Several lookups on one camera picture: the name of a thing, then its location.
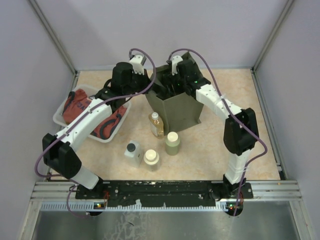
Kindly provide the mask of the green canvas bag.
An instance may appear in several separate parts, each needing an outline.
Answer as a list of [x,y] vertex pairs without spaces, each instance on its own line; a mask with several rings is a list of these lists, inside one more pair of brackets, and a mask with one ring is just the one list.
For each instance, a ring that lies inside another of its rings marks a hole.
[[[197,65],[189,52],[184,53],[181,57],[183,60],[191,60]],[[163,120],[165,135],[169,132],[180,132],[199,124],[204,107],[196,100],[196,96],[189,96],[185,92],[175,96],[168,95],[165,87],[165,74],[171,73],[171,71],[172,68],[169,64],[157,67],[155,74],[152,75],[155,76],[155,81],[145,95],[152,110],[157,112]],[[202,83],[208,83],[202,73],[201,75]]]

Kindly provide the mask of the amber liquid clear bottle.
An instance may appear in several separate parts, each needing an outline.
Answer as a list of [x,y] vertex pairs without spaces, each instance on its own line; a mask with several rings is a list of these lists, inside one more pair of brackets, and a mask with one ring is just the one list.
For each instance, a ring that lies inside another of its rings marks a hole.
[[150,129],[154,136],[157,138],[164,137],[164,123],[162,118],[157,112],[153,112],[148,116]]

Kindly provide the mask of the green bottle white cap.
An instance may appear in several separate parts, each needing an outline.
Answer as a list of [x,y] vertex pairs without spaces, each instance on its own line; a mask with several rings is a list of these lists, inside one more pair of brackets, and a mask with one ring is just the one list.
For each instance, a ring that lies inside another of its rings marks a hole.
[[175,156],[178,154],[180,149],[181,139],[179,135],[171,131],[167,134],[165,138],[165,151],[170,156]]

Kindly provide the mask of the clear bottle black cap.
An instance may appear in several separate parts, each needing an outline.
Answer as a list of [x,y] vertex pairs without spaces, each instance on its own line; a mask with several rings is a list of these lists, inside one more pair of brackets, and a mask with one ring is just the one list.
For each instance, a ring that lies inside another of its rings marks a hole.
[[131,140],[124,152],[126,163],[134,168],[139,168],[143,160],[143,150],[139,142]]

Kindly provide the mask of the beige bottle white cap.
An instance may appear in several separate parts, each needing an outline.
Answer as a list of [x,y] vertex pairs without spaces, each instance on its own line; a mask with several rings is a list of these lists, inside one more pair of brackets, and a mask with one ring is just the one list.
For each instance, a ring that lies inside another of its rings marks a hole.
[[150,171],[157,171],[160,168],[160,156],[153,149],[148,149],[144,153],[143,160]]

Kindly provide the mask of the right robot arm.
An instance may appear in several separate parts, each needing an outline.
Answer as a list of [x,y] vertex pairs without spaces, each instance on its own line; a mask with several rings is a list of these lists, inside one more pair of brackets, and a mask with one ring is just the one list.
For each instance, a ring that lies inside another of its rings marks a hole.
[[229,151],[226,173],[223,175],[223,192],[235,198],[245,182],[242,177],[246,163],[259,135],[256,114],[253,109],[243,109],[218,93],[218,88],[206,79],[192,59],[174,56],[167,61],[169,78],[174,87],[205,105],[224,122],[223,143]]

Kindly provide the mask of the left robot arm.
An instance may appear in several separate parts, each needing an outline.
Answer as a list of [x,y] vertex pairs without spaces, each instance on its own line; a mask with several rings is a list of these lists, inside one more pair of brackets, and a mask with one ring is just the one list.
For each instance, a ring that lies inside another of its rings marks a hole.
[[76,152],[95,128],[118,110],[126,99],[144,94],[153,82],[137,57],[117,63],[112,70],[112,78],[95,94],[89,106],[63,130],[43,137],[41,159],[44,164],[85,187],[91,197],[101,197],[104,192],[101,178],[83,166]]

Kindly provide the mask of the white plastic bin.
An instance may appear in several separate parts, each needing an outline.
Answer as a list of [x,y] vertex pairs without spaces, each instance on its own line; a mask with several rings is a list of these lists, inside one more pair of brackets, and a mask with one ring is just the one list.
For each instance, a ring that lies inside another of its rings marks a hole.
[[[66,127],[89,106],[98,91],[97,88],[87,84],[76,86],[69,92],[67,99],[53,115],[53,121],[60,126]],[[102,143],[110,142],[124,123],[130,108],[131,102],[122,105],[115,113],[102,121],[91,132],[89,137]]]

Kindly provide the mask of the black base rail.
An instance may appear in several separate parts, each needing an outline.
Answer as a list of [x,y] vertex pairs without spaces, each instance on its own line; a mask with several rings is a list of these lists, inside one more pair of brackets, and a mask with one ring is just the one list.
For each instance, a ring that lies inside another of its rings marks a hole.
[[222,199],[236,199],[239,186],[212,180],[111,180],[93,189],[80,185],[77,200],[105,200],[108,207],[214,207]]

